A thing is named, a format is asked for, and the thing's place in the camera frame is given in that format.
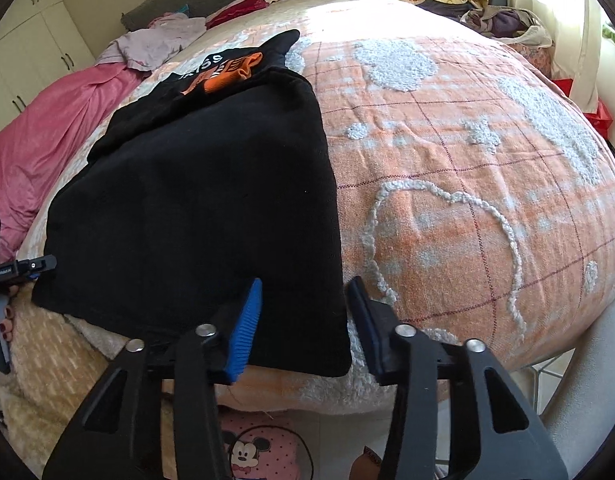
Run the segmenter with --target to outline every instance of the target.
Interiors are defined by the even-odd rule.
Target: folded clothes
[[[45,251],[59,264],[36,282],[38,306],[168,343],[260,278],[250,363],[347,372],[321,110],[308,81],[284,68],[298,37],[210,54],[114,114],[50,206]]]
[[[128,32],[112,41],[96,64],[121,62],[128,68],[152,72],[206,30],[205,18],[188,18],[182,12],[161,16],[152,21],[150,28]]]
[[[425,0],[418,4],[418,7],[455,21],[459,21],[461,16],[475,8],[474,4],[470,2],[464,4],[444,4],[436,0]]]

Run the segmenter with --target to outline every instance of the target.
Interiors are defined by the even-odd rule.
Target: pink polka dot fabric
[[[236,479],[246,480],[298,480],[300,471],[296,463],[298,439],[289,431],[291,421],[284,415],[273,418],[261,412],[236,412],[233,410],[220,414],[223,441],[227,451],[231,444],[231,456],[228,457],[232,475]],[[254,426],[269,425],[280,428],[258,428],[247,431],[236,440],[243,431]]]

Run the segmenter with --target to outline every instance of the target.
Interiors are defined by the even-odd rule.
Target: pink sheet
[[[0,132],[0,262],[14,257],[78,148],[145,75],[124,63],[69,74],[44,89]]]

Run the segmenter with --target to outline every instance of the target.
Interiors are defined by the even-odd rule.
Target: tiled floor
[[[572,351],[563,354],[546,370],[563,374],[572,357]],[[558,386],[559,379],[545,373],[537,374],[548,362],[534,365],[535,371],[523,369],[512,377],[521,390],[533,402],[535,380],[539,378],[537,411],[541,413]],[[364,415],[318,415],[311,412],[290,412],[296,431],[305,439],[315,462],[315,480],[347,480],[351,464],[369,446],[381,456],[385,450],[391,421],[390,412]],[[439,437],[437,457],[447,460],[449,456],[449,402],[439,405]],[[309,480],[310,466],[305,450],[298,453],[302,479]]]

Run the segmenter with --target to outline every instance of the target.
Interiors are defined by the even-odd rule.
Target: black bracket
[[[176,345],[132,339],[91,389],[60,437],[44,480],[164,480],[161,381],[174,379],[179,480],[232,478],[218,422],[213,350],[220,335],[201,325]]]
[[[431,340],[369,299],[363,280],[348,285],[348,306],[367,367],[379,384],[397,384],[379,480],[434,478],[437,381],[449,381],[449,480],[567,480],[539,416],[487,346]]]
[[[33,260],[13,260],[0,264],[0,324],[6,320],[6,307],[9,303],[8,289],[12,285],[33,279],[41,272],[56,268],[56,258],[51,254]],[[0,372],[10,373],[10,347],[0,332]]]

